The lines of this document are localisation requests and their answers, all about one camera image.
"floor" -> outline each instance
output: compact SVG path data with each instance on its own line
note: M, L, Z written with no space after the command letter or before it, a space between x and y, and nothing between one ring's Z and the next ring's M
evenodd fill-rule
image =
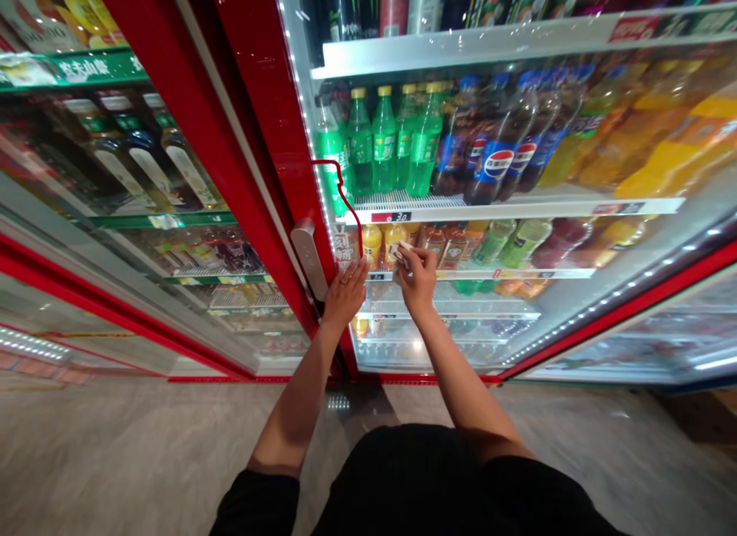
M108 379L3 392L2 533L207 534L282 389ZM578 480L620 530L735 533L737 464L692 444L647 394L521 384L493 392L540 459ZM361 435L401 422L449 425L438 389L330 393L306 460L294 534L310 533Z

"refrigerator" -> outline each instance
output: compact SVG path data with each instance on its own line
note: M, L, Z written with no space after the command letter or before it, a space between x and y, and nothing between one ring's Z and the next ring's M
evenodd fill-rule
M291 213L175 1L0 15L5 330L171 382L288 380L319 326Z
M314 296L372 262L355 382L435 383L399 240L436 250L435 307L490 384L737 257L729 0L177 6L235 117L247 94Z

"white label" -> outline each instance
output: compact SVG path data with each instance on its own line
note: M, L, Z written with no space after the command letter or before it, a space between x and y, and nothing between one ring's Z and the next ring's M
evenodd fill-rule
M200 172L197 171L197 168L192 163L187 151L175 146L167 147L166 151L174 162L174 165L177 166L177 169L184 176L184 179L190 184L190 187L193 188L200 201L205 205L216 204L217 200L215 200L215 197L207 187L207 183L205 183Z
M184 202L174 192L174 186L171 184L169 177L162 171L159 164L156 163L154 157L143 148L131 148L128 152L136 160L136 164L148 175L156 185L157 189L169 200L172 206L183 206Z
M118 179L127 191L133 194L133 198L145 207L155 208L156 204L151 197L146 194L144 188L138 184L133 175L125 168L114 154L105 151L95 151L94 156L110 171L116 179Z

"green bottle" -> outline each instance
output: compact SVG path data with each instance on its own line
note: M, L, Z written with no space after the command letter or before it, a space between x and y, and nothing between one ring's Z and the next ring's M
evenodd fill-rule
M424 101L423 112L418 115L415 136L409 158L409 177L407 194L412 198L425 198L430 191L430 177L435 168L435 153L438 139L443 130L443 117L440 113L440 81L428 83L428 97Z
M391 85L378 88L378 106L372 130L374 164L371 188L380 194L392 192L397 180L397 121L392 111Z
M407 186L409 179L409 154L412 150L412 135L415 133L415 94L414 83L402 85L402 103L399 105L397 125L399 129L397 141L397 181L396 189Z
M348 149L355 175L354 192L357 197L371 194L371 122L363 99L366 87L351 89L351 115L348 118Z
M351 164L348 162L348 147L340 134L338 121L332 113L332 99L329 96L316 97L317 104L317 158L338 162L343 177L343 193L346 200L353 205ZM348 207L338 192L338 170L331 164L323 164L320 173L327 190L328 200L336 217L345 215Z

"green label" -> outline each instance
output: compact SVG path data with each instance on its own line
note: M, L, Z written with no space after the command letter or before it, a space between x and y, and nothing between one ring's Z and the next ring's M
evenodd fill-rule
M394 157L397 145L396 133L377 133L374 135L374 161L382 162Z
M411 161L416 164L435 161L435 152L438 150L438 134L417 133L412 139Z

